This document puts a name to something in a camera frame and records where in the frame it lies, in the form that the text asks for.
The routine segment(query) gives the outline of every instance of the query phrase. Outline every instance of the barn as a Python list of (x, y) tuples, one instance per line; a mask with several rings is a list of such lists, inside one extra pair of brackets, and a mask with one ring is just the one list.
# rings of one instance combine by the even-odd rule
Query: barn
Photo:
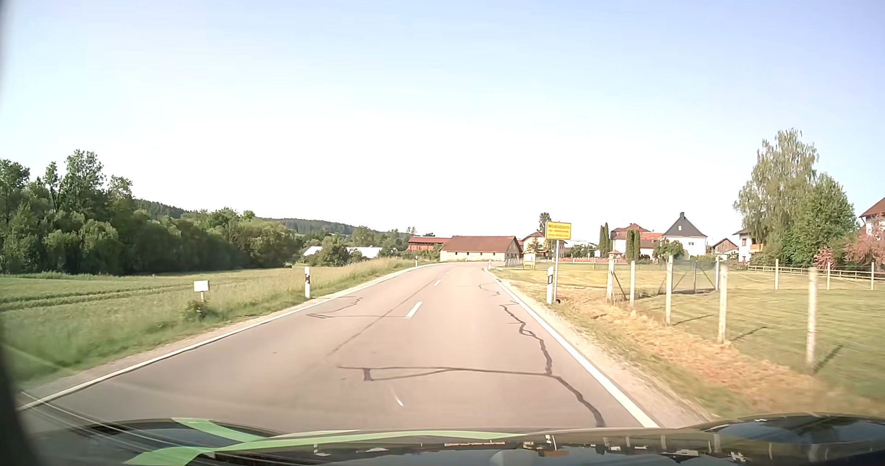
[(447, 260), (507, 260), (522, 255), (515, 236), (452, 236), (440, 250)]

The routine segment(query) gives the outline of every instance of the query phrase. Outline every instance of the car hood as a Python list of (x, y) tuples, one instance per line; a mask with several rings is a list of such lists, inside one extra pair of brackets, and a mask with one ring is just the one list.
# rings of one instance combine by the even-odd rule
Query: car hood
[(758, 415), (680, 429), (505, 428), (283, 433), (211, 419), (127, 421), (37, 438), (50, 464), (802, 464), (885, 450), (885, 420)]

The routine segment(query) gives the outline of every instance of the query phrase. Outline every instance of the road shoulder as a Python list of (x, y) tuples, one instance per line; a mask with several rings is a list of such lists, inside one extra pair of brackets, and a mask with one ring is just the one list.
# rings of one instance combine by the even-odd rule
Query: road shoulder
[(547, 305), (521, 291), (513, 282), (498, 279), (535, 313), (541, 316), (557, 333), (596, 366), (618, 388), (665, 428), (679, 428), (713, 421), (714, 417), (702, 408), (686, 401), (656, 378), (649, 377), (635, 367), (616, 360), (601, 347), (563, 319)]
[[(426, 264), (418, 266), (417, 268), (425, 268), (434, 265), (436, 264)], [(416, 268), (406, 268), (394, 271), (385, 276), (378, 277), (370, 281), (366, 281), (365, 283), (357, 284), (355, 286), (351, 286), (350, 288), (347, 288), (345, 290), (323, 295), (321, 297), (299, 303), (280, 311), (256, 317), (250, 317), (249, 319), (244, 319), (236, 323), (225, 324), (221, 327), (215, 328), (214, 330), (208, 330), (198, 335), (188, 336), (186, 338), (164, 344), (160, 347), (145, 352), (140, 352), (138, 354), (132, 354), (116, 360), (111, 360), (86, 370), (72, 370), (69, 374), (59, 376), (59, 378), (53, 379), (49, 382), (40, 382), (33, 386), (25, 386), (23, 388), (19, 388), (17, 400), (20, 405), (26, 405), (33, 401), (45, 399), (48, 396), (55, 395), (59, 392), (64, 392), (68, 389), (77, 387), (78, 385), (88, 384), (96, 380), (101, 380), (103, 378), (107, 378), (109, 375), (113, 375), (114, 373), (126, 372), (128, 369), (133, 369), (136, 366), (149, 363), (149, 361), (167, 358), (168, 356), (171, 356), (171, 354), (178, 351), (188, 350), (189, 347), (198, 348), (194, 346), (201, 346), (201, 344), (205, 345), (207, 343), (211, 343), (216, 338), (221, 339), (224, 336), (232, 336), (232, 334), (237, 331), (247, 330), (251, 327), (270, 322), (273, 318), (282, 317), (290, 313), (294, 313), (295, 311), (304, 310), (315, 305), (331, 301), (335, 298), (348, 295), (351, 292), (363, 290), (365, 288), (368, 288), (369, 286), (373, 286), (377, 283), (382, 283), (384, 281), (392, 279), (393, 277), (400, 276), (415, 269)]]

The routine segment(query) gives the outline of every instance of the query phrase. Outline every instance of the fence post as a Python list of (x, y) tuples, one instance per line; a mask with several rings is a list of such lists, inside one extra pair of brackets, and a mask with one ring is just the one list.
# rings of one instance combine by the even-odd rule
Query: fence post
[(720, 268), (717, 282), (720, 286), (720, 330), (717, 339), (720, 343), (725, 343), (725, 317), (728, 303), (728, 266)]
[(614, 257), (609, 255), (609, 274), (605, 280), (605, 299), (614, 303)]
[(664, 313), (664, 322), (670, 325), (670, 307), (673, 305), (673, 256), (667, 260), (667, 309)]
[(630, 312), (636, 312), (636, 261), (630, 260)]
[(805, 364), (814, 365), (814, 342), (818, 333), (818, 268), (808, 268), (808, 331), (805, 335)]

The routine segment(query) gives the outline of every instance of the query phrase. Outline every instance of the green tape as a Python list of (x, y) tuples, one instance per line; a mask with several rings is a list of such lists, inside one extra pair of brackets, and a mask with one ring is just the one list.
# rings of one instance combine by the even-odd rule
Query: green tape
[(312, 446), (321, 444), (335, 444), (341, 442), (360, 442), (368, 440), (382, 440), (385, 438), (413, 437), (415, 435), (427, 435), (445, 438), (471, 438), (474, 440), (497, 440), (501, 438), (521, 437), (525, 433), (499, 433), (494, 431), (454, 431), (454, 430), (429, 430), (429, 431), (383, 431), (379, 433), (360, 433), (356, 435), (333, 435), (325, 437), (304, 438), (265, 438), (252, 440), (245, 443), (234, 444), (224, 448), (191, 448), (176, 447), (162, 448), (151, 452), (145, 452), (127, 460), (127, 464), (140, 466), (186, 466), (198, 455), (205, 452), (233, 452), (245, 450), (259, 450), (269, 448), (293, 448), (300, 446)]
[(261, 435), (246, 433), (244, 431), (231, 430), (230, 428), (217, 424), (215, 421), (210, 421), (208, 419), (198, 417), (173, 417), (172, 421), (176, 423), (181, 423), (182, 425), (193, 428), (194, 430), (204, 431), (211, 435), (222, 438), (229, 438), (231, 440), (236, 440), (237, 442), (252, 442), (255, 440), (260, 440), (262, 438), (267, 438), (262, 437)]

